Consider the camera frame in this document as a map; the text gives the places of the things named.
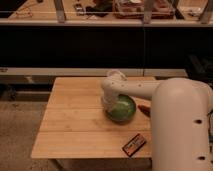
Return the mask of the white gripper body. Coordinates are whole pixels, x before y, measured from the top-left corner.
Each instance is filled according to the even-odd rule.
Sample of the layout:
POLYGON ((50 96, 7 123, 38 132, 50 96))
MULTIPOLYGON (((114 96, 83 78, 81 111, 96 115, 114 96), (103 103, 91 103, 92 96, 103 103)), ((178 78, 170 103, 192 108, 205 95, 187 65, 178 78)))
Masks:
POLYGON ((105 91, 101 97, 102 106, 106 111, 111 111, 118 101, 118 93, 105 91))

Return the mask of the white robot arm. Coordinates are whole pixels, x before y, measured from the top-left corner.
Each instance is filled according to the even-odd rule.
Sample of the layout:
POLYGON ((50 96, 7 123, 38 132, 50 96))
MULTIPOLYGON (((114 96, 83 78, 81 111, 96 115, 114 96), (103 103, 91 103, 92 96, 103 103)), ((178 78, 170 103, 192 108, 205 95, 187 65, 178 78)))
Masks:
POLYGON ((213 171, 208 135, 213 89, 208 84, 188 78, 132 81, 111 70, 101 88, 107 111, 119 95, 151 102, 153 171, 213 171))

